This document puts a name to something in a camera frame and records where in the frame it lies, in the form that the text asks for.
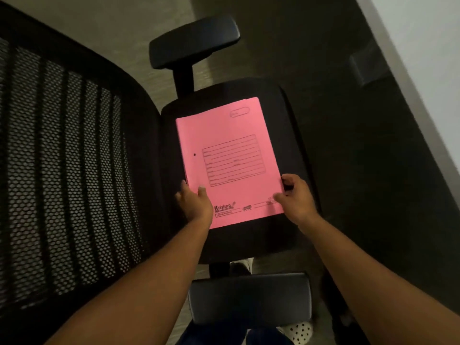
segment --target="forearm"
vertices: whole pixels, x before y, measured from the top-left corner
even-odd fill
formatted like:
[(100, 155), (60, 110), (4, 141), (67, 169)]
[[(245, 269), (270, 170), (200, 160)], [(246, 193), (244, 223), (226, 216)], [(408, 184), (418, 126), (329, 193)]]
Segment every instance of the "forearm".
[(451, 344), (460, 317), (371, 258), (325, 220), (300, 226), (372, 344)]
[(49, 344), (164, 344), (209, 230), (192, 221), (163, 249), (80, 309)]

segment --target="brand logo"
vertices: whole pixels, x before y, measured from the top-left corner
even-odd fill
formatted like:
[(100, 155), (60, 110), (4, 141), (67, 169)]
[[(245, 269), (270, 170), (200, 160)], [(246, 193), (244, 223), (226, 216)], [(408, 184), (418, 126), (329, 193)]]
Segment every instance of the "brand logo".
[(233, 202), (232, 204), (228, 203), (227, 205), (214, 206), (214, 211), (215, 213), (231, 211), (235, 208), (235, 204), (236, 202)]

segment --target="person's right hand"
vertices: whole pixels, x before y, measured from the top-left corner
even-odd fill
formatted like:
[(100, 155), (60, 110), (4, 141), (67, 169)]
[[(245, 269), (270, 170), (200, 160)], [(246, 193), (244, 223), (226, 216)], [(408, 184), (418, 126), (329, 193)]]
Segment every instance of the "person's right hand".
[(293, 185), (292, 190), (273, 194), (276, 202), (284, 209), (287, 218), (296, 225), (307, 225), (308, 222), (319, 217), (315, 201), (305, 180), (296, 174), (281, 176), (285, 185)]

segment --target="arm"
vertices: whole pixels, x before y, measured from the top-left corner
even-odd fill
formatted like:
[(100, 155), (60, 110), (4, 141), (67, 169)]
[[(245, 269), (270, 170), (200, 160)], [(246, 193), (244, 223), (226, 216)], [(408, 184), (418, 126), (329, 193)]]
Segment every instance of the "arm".
[(283, 175), (292, 191), (275, 194), (312, 241), (372, 344), (460, 343), (460, 317), (366, 254), (316, 212), (308, 185)]
[(200, 188), (185, 181), (176, 198), (189, 223), (164, 248), (75, 313), (47, 342), (164, 344), (184, 304), (213, 219)]

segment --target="chair backrest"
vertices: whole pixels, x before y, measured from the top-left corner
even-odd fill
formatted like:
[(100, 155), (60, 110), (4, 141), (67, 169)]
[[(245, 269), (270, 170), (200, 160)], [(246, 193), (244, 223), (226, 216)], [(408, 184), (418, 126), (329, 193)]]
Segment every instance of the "chair backrest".
[(158, 124), (128, 74), (0, 3), (0, 343), (42, 343), (164, 243)]

